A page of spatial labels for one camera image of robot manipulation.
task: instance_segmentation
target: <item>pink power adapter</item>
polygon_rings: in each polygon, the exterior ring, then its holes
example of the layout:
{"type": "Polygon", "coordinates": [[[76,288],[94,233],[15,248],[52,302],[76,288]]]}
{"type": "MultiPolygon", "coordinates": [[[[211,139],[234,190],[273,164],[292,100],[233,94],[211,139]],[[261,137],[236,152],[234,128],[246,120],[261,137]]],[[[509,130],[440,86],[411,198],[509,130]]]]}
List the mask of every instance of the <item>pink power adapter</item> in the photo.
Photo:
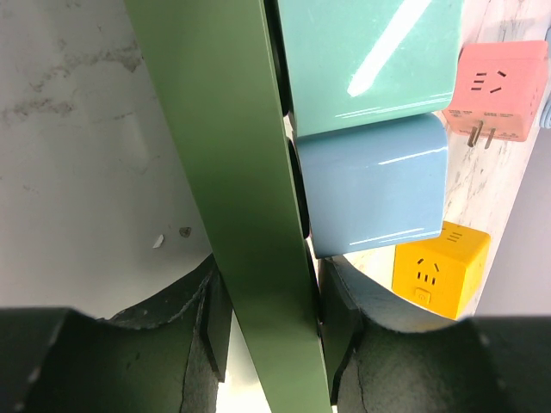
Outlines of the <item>pink power adapter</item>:
{"type": "Polygon", "coordinates": [[[548,80],[545,40],[476,43],[459,59],[454,97],[443,111],[455,133],[524,142],[548,80]]]}

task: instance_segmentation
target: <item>teal box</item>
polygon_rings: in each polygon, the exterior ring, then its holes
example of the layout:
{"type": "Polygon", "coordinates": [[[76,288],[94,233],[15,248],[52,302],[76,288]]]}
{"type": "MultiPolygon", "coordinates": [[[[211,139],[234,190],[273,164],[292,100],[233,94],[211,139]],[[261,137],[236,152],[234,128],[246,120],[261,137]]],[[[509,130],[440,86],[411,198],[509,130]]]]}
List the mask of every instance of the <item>teal box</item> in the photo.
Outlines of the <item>teal box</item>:
{"type": "Polygon", "coordinates": [[[316,257],[438,237],[448,140],[434,114],[297,140],[316,257]]]}
{"type": "Polygon", "coordinates": [[[278,0],[298,137],[446,108],[462,0],[278,0]]]}

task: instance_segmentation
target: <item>yellow button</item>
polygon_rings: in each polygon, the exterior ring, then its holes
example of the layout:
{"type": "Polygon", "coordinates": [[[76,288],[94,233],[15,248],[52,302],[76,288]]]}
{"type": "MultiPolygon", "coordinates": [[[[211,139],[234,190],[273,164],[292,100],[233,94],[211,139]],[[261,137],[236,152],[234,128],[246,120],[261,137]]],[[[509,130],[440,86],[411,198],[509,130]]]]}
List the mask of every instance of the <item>yellow button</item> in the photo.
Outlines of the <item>yellow button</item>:
{"type": "Polygon", "coordinates": [[[420,304],[430,303],[430,293],[425,291],[423,288],[415,289],[415,298],[420,302],[420,304]]]}

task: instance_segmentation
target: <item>yellow cube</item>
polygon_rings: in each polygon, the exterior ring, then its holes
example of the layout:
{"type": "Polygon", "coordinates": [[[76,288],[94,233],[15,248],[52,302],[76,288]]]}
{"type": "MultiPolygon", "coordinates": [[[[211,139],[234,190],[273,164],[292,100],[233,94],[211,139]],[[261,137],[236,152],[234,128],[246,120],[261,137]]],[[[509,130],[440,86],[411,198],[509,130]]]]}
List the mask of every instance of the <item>yellow cube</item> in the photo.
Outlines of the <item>yellow cube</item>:
{"type": "Polygon", "coordinates": [[[396,246],[393,291],[457,319],[479,287],[489,247],[485,232],[444,221],[440,237],[396,246]]]}

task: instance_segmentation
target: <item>green bar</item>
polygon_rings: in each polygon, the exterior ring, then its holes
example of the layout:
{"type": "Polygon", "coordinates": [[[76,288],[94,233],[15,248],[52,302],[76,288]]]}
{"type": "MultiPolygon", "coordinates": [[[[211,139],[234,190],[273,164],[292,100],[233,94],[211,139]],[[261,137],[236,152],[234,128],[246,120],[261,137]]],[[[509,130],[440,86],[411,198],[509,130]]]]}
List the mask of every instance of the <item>green bar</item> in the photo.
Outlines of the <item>green bar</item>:
{"type": "Polygon", "coordinates": [[[331,412],[263,2],[127,8],[272,412],[331,412]]]}

